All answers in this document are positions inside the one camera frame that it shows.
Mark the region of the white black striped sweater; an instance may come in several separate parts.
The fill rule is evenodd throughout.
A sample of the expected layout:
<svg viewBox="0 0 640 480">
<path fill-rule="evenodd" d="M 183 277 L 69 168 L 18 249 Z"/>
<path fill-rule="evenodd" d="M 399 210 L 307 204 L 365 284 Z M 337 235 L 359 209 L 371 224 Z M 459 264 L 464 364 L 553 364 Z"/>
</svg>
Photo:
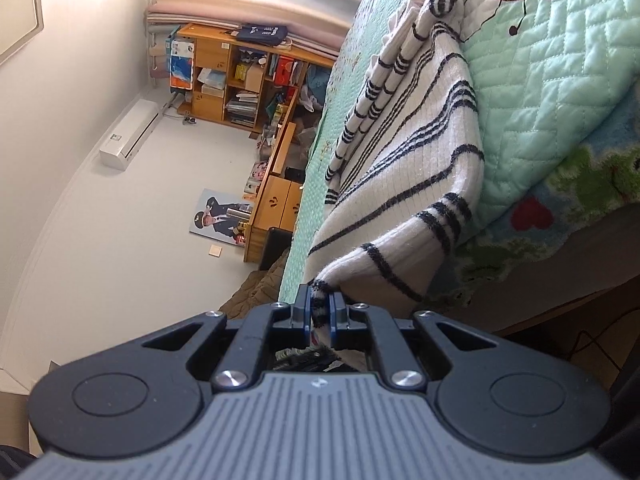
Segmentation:
<svg viewBox="0 0 640 480">
<path fill-rule="evenodd" d="M 310 340 L 330 348 L 329 296 L 408 318 L 471 222 L 485 155 L 462 51 L 464 0 L 361 0 L 333 66 L 285 273 L 309 288 Z"/>
</svg>

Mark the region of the poster of uniformed children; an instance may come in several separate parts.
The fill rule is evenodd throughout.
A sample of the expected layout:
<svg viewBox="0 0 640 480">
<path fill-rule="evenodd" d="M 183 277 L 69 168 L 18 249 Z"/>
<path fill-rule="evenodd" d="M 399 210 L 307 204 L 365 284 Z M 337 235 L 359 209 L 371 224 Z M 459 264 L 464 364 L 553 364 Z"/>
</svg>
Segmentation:
<svg viewBox="0 0 640 480">
<path fill-rule="evenodd" d="M 216 242 L 245 245 L 245 229 L 253 204 L 234 195 L 206 188 L 196 203 L 189 232 Z"/>
</svg>

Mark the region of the blue patterned bed sheet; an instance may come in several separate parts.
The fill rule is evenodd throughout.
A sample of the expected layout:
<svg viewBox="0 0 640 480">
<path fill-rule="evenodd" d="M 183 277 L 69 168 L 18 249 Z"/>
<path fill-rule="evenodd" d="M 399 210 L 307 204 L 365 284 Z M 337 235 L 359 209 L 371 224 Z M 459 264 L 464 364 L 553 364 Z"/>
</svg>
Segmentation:
<svg viewBox="0 0 640 480">
<path fill-rule="evenodd" d="M 465 307 L 480 286 L 548 259 L 570 234 L 639 201 L 639 88 L 498 219 L 459 245 L 438 270 L 426 301 Z"/>
</svg>

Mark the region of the wooden bookshelf desk unit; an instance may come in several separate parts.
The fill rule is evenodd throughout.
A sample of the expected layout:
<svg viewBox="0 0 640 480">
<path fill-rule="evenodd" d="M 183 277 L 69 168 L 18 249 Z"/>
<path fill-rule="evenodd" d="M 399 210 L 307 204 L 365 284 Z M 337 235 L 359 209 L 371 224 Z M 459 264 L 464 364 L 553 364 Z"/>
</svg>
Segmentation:
<svg viewBox="0 0 640 480">
<path fill-rule="evenodd" d="M 194 24 L 177 30 L 169 54 L 169 81 L 186 95 L 179 114 L 238 128 L 259 140 L 258 163 L 244 191 L 254 207 L 235 235 L 244 244 L 244 260 L 258 263 L 271 234 L 294 231 L 304 172 L 288 154 L 300 147 L 297 133 L 306 120 L 319 117 L 309 81 L 322 81 L 333 62 Z"/>
</svg>

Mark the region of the dark blue hanging bag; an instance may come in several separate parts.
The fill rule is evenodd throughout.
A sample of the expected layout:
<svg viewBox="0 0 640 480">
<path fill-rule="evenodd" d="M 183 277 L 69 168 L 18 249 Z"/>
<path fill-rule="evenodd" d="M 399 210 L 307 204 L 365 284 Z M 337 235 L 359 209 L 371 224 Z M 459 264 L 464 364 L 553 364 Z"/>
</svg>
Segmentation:
<svg viewBox="0 0 640 480">
<path fill-rule="evenodd" d="M 248 44 L 274 48 L 288 38 L 288 28 L 283 25 L 244 24 L 236 31 L 235 38 Z"/>
</svg>

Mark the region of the green quilted bee bedspread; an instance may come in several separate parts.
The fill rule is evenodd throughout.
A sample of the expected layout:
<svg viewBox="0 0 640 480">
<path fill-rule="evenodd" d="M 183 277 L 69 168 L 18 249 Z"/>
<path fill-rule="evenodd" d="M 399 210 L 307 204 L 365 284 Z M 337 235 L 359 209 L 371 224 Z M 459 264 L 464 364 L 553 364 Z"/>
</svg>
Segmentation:
<svg viewBox="0 0 640 480">
<path fill-rule="evenodd" d="M 464 0 L 461 40 L 485 161 L 480 199 L 456 248 L 638 87 L 639 0 Z M 284 268 L 281 298 L 292 300 L 300 285 Z"/>
</svg>

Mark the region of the white wall air conditioner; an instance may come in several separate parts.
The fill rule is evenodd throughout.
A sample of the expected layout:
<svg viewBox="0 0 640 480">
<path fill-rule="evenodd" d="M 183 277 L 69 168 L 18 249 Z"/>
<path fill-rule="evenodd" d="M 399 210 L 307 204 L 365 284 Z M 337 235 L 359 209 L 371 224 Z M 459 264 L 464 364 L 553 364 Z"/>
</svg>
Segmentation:
<svg viewBox="0 0 640 480">
<path fill-rule="evenodd" d="M 99 150 L 104 166 L 126 170 L 160 120 L 157 102 L 139 100 L 108 134 Z"/>
</svg>

